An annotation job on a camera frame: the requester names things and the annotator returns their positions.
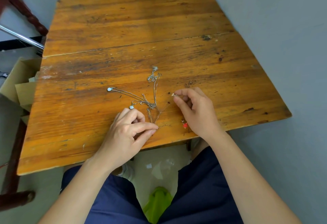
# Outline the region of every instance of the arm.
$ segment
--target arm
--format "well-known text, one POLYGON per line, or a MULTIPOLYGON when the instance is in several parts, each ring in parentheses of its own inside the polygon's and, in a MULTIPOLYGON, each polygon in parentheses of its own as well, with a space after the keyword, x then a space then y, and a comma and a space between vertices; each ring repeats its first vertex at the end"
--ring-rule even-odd
POLYGON ((84 223, 109 174, 135 156, 157 129, 136 109, 118 113, 99 150, 82 165, 39 224, 84 223))
POLYGON ((244 223, 301 223, 251 164, 217 120, 212 101, 199 89, 174 97, 188 125, 212 148, 244 223))

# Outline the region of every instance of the wooden table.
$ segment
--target wooden table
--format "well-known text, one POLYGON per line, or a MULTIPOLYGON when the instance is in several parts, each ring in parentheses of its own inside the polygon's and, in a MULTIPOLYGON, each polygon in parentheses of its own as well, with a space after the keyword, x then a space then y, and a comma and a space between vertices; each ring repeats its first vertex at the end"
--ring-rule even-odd
MULTIPOLYGON (((143 148, 196 136, 171 97, 191 80, 225 130, 291 116, 215 0, 58 0, 43 56, 19 175, 91 157, 131 104, 107 88, 153 102, 153 66, 162 74, 151 111, 152 121, 161 113, 160 128, 143 148)), ((136 107, 148 116, 146 105, 136 107)))

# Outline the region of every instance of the shorts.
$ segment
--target shorts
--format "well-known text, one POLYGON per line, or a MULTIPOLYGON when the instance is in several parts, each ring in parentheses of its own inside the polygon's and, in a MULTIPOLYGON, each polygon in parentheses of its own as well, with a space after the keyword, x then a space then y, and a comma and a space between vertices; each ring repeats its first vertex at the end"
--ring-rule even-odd
MULTIPOLYGON (((80 166, 68 169, 64 189, 80 166)), ((109 175, 85 223, 149 223, 136 198, 133 184, 109 175)), ((158 223, 243 223, 219 162, 210 147, 178 171, 177 193, 158 223)))

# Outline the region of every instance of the hand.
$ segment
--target hand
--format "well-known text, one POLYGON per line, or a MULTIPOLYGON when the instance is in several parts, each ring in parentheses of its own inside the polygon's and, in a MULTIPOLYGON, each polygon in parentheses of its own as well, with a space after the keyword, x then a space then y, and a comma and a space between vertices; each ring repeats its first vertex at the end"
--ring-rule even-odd
POLYGON ((145 116, 140 111, 125 108, 116 115, 94 157, 100 160, 101 166, 112 172, 135 156, 157 129, 156 124, 145 122, 145 116), (134 140, 134 136, 143 131, 134 140))
POLYGON ((212 101, 199 87, 193 89, 180 89, 174 92, 174 102, 181 109, 187 124, 206 142, 210 142, 217 131, 222 128, 217 120, 212 101))

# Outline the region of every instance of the metal rod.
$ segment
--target metal rod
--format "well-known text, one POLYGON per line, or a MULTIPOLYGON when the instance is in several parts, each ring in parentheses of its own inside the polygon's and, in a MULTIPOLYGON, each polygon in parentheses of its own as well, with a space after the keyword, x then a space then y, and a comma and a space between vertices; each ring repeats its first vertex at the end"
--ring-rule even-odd
POLYGON ((32 46, 35 46, 37 48, 40 48, 40 49, 44 50, 44 46, 42 44, 36 42, 35 40, 32 40, 32 39, 27 38, 25 36, 22 36, 21 34, 16 33, 15 31, 10 30, 7 27, 4 27, 4 26, 0 25, 0 30, 2 30, 3 32, 5 32, 7 34, 10 34, 10 35, 18 38, 19 40, 22 40, 22 41, 24 41, 24 42, 26 42, 26 43, 28 43, 28 44, 30 44, 32 46))

